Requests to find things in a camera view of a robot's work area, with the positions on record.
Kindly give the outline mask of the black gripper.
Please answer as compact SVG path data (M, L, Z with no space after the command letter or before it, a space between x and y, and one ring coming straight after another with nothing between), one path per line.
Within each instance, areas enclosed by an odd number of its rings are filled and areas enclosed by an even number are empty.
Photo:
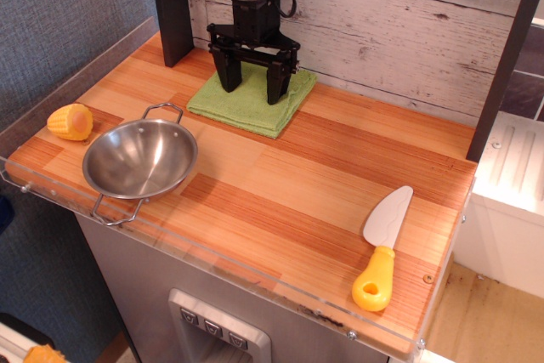
M267 101L275 105L298 70L300 44L281 33L281 0L230 0L233 22L211 23L209 48L223 89L242 82L241 61L268 65Z

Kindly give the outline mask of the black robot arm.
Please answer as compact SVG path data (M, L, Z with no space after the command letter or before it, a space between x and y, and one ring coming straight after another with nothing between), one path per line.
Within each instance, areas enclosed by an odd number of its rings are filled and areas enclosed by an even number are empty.
M210 24L209 50L223 89L235 90L242 82L241 64L267 69L267 100L276 104L286 94L291 75L298 70L300 44L281 33L281 18L291 18L297 9L292 0L288 12L281 0L230 0L234 23Z

